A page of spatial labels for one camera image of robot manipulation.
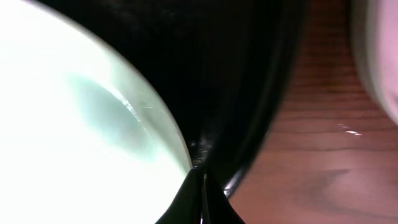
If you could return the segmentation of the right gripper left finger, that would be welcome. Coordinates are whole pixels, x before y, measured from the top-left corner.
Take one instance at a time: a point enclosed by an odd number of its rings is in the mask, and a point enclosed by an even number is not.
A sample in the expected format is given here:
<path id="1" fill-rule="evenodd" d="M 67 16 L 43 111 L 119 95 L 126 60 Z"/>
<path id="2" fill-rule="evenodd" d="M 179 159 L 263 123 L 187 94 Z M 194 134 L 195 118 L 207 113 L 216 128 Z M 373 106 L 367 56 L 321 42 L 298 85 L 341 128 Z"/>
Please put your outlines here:
<path id="1" fill-rule="evenodd" d="M 198 171 L 192 169 L 166 212 L 155 224 L 200 224 L 200 194 Z"/>

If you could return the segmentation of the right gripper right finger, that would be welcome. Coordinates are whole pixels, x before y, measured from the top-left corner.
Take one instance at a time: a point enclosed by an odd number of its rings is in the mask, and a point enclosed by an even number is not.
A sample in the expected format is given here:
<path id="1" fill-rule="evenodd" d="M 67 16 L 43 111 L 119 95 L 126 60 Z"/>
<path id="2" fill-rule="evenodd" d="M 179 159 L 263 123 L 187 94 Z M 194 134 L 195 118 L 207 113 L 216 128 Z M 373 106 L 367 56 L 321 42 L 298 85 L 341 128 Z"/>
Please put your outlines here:
<path id="1" fill-rule="evenodd" d="M 229 203 L 223 189 L 209 174 L 203 174 L 203 223 L 244 224 Z"/>

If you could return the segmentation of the green plate bottom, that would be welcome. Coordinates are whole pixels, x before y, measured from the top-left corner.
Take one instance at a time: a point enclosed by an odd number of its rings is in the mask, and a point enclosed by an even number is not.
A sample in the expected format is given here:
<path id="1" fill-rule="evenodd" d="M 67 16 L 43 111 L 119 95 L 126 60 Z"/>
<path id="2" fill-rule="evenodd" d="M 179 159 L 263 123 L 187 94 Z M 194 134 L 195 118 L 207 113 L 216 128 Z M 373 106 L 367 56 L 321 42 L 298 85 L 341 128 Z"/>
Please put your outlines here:
<path id="1" fill-rule="evenodd" d="M 155 223 L 191 168 L 122 55 L 39 2 L 1 2 L 1 223 Z"/>

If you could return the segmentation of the white plate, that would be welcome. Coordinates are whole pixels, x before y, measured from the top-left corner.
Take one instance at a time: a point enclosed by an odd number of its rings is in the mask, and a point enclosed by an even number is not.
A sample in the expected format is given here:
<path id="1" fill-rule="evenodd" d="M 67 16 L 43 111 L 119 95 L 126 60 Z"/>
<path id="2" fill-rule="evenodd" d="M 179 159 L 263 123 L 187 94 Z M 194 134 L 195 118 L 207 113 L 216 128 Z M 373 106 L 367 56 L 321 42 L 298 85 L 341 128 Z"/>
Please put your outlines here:
<path id="1" fill-rule="evenodd" d="M 397 122 L 397 0 L 352 0 L 350 41 L 359 79 Z"/>

